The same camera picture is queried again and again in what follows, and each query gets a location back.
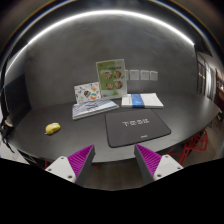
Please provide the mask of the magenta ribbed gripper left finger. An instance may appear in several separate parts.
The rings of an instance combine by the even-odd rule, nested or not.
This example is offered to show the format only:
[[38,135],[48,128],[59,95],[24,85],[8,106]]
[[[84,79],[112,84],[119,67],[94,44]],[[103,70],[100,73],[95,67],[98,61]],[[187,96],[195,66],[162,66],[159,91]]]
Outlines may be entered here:
[[83,186],[94,156],[95,147],[90,145],[68,157],[60,156],[46,168],[46,171]]

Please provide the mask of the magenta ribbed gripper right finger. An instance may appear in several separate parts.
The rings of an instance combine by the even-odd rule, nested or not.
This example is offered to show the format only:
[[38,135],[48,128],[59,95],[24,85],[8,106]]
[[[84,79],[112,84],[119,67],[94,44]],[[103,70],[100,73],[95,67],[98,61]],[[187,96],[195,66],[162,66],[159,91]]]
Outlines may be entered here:
[[171,156],[161,156],[139,144],[134,146],[134,154],[145,184],[160,180],[182,169],[182,166]]

